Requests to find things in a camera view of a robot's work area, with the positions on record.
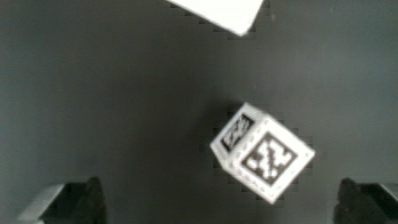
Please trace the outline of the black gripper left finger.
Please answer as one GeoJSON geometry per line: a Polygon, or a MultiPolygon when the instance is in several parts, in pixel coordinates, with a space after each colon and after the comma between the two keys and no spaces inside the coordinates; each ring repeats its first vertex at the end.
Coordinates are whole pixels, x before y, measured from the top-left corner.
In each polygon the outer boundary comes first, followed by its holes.
{"type": "Polygon", "coordinates": [[[107,224],[100,178],[50,185],[34,197],[15,224],[107,224]]]}

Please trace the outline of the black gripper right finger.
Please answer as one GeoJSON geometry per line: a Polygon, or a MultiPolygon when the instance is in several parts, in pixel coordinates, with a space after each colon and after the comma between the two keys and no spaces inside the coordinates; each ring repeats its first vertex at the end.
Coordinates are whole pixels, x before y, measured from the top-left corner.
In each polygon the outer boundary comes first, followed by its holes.
{"type": "Polygon", "coordinates": [[[341,180],[333,223],[398,224],[398,183],[341,180]]]}

